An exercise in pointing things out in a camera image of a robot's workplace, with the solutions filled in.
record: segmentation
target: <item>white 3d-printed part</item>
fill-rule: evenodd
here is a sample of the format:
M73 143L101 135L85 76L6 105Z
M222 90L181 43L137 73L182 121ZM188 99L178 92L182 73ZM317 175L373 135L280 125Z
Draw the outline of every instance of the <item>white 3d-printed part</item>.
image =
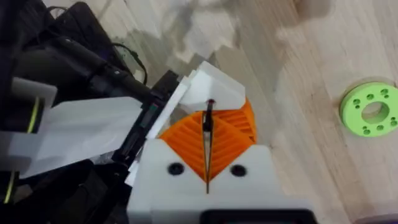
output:
M191 86L180 102L188 113L206 110L210 99L216 101L214 110L240 109L246 101L244 86L208 62L192 71L189 78Z

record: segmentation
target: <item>white plastic piece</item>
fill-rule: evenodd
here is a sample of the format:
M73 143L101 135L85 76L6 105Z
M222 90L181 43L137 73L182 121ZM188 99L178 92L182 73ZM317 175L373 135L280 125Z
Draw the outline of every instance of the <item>white plastic piece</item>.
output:
M163 125L166 123L170 115L172 114L175 107L178 105L180 100L182 99L185 92L188 90L190 86L191 80L187 77L183 77L178 84L178 87L175 89L173 95L168 100L166 106L163 111L160 113L159 117L156 119L154 125L149 130L146 138L154 139L158 135L159 131L162 129Z
M189 77L191 87L180 102L188 113L206 110L210 99L216 101L214 110L240 109L246 101L244 86L208 62L203 62Z
M184 165L180 175L170 175L173 162ZM310 208L280 190L265 146L251 146L231 163L244 166L248 174L233 176L227 167L210 182L205 182L161 139L146 142L134 190L127 206L131 223L199 223L209 209Z
M24 159L25 166L14 169L29 177L114 151L140 112L141 103L130 97L61 103L49 110L39 134L13 138L5 159Z

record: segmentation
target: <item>black cable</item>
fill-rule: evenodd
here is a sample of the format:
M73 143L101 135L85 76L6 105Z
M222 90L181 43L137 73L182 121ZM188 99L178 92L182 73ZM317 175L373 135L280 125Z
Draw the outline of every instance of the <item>black cable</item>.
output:
M77 21L76 17L68 11L67 7L62 7L62 6L50 6L46 9L46 11L44 12L44 18L43 18L43 26L45 27L45 30L49 31L52 35L56 36L56 37L62 37L63 35L61 34L57 34L55 32L53 32L52 30L50 30L50 28L47 26L48 24L48 16L51 16L51 11L54 9L61 9L64 10L64 13L69 13L69 15L71 15L71 17L73 18L73 20L75 21L76 25L79 28L79 33L80 36L82 36L86 42L86 44L88 46L91 46L90 42L87 40L83 29L81 28L81 26L79 25L79 22ZM40 45L40 40L39 40L39 36L36 37L37 38L37 42ZM113 47L122 47L125 50L127 50L129 52L129 54L134 58L134 60L137 62L137 64L142 68L142 70L144 71L144 80L142 82L142 84L147 85L147 80L148 80L148 73L147 73L147 69L145 67L145 65L143 64L143 62L139 59L137 52L131 50L130 48L126 47L124 44L120 44L120 43L112 43Z
M142 84L147 85L147 80L148 80L147 69L146 69L145 65L143 64L143 62L139 59L137 52L132 51L130 48L126 47L124 44L112 43L112 45L115 46L115 47L122 47L122 48L126 49L129 52L129 54L134 58L134 60L137 62L137 64L144 71L144 81L142 82Z

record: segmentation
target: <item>wooden floor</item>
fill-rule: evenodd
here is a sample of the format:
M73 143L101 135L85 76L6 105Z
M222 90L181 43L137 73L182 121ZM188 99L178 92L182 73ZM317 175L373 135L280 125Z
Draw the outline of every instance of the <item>wooden floor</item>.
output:
M398 131L360 138L338 116L356 83L395 83L398 1L86 2L115 42L138 52L149 83L207 60L245 85L284 191L310 200L320 223L398 213Z

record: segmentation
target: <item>green 3d-printed ring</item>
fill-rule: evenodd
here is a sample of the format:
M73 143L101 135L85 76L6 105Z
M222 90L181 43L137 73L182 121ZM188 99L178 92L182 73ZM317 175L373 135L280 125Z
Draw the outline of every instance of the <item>green 3d-printed ring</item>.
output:
M364 137L387 134L398 127L398 89L385 83L372 82L351 90L340 104L343 124ZM364 118L363 109L374 102L381 104L376 114Z

